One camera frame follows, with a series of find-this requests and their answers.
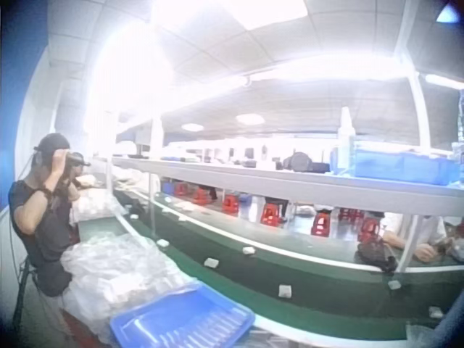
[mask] white shelf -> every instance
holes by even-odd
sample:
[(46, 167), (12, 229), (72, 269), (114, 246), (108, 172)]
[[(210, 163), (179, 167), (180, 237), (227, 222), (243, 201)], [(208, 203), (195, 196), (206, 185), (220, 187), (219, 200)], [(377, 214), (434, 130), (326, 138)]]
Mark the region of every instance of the white shelf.
[(240, 166), (113, 157), (113, 164), (261, 196), (412, 215), (464, 216), (464, 190)]

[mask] white bottle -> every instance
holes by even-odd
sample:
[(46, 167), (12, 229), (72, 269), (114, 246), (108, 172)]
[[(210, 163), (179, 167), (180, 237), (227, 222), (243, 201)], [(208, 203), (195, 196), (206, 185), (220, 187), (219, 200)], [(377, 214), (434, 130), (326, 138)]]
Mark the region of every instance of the white bottle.
[(356, 131), (352, 126), (348, 107), (341, 108), (338, 137), (337, 174), (354, 175)]

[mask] red plastic stool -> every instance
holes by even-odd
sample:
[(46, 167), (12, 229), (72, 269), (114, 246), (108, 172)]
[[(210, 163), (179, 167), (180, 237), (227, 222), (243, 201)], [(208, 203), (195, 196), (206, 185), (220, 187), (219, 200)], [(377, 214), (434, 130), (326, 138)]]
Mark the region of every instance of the red plastic stool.
[(269, 226), (278, 226), (280, 219), (278, 205), (266, 203), (262, 210), (261, 223)]
[(185, 196), (187, 194), (187, 183), (176, 183), (174, 187), (174, 195)]
[(362, 222), (361, 231), (357, 235), (357, 241), (367, 241), (370, 237), (378, 235), (379, 229), (379, 221), (377, 219), (374, 219), (373, 217), (367, 217)]
[(348, 208), (340, 208), (340, 213), (339, 213), (339, 221), (342, 221), (343, 219), (350, 220), (351, 219), (351, 209)]
[(326, 212), (319, 212), (314, 218), (311, 234), (313, 236), (328, 237), (331, 232), (331, 215)]
[(210, 203), (208, 191), (198, 188), (194, 194), (194, 203), (198, 205), (206, 205)]
[(235, 194), (226, 194), (223, 202), (223, 211), (231, 214), (239, 212), (239, 197)]
[(350, 209), (349, 210), (349, 221), (351, 223), (356, 222), (357, 219), (362, 220), (364, 218), (364, 212), (358, 209)]

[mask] wristband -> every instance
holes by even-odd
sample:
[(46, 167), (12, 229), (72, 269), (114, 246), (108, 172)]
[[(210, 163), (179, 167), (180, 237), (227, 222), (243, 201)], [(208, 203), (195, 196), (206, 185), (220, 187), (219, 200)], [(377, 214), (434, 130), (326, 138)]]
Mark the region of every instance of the wristband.
[(49, 204), (51, 203), (51, 198), (53, 196), (53, 193), (50, 190), (48, 190), (47, 187), (45, 186), (39, 187), (36, 189), (36, 191), (42, 191), (43, 194), (45, 194), (45, 198), (48, 201), (48, 203)]

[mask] conveyor belt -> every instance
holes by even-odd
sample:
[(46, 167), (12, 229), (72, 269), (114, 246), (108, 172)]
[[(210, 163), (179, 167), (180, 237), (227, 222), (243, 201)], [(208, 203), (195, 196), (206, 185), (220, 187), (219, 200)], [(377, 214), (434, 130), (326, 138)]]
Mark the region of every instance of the conveyor belt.
[[(149, 216), (130, 223), (144, 236), (169, 240), (167, 254), (186, 273), (259, 315), (328, 336), (403, 339), (407, 322), (436, 325), (428, 318), (428, 307), (446, 310), (464, 286), (461, 272), (419, 273), (405, 274), (402, 289), (390, 291), (389, 277), (382, 273), (290, 260), (265, 251), (246, 257), (240, 243), (220, 240), (224, 237), (192, 223), (179, 223), (176, 216), (159, 209), (155, 221), (156, 235), (148, 227)], [(104, 224), (96, 226), (102, 230)], [(91, 225), (85, 233), (93, 229)], [(216, 270), (202, 265), (207, 257), (220, 260)], [(291, 299), (278, 298), (282, 283), (292, 285)]]

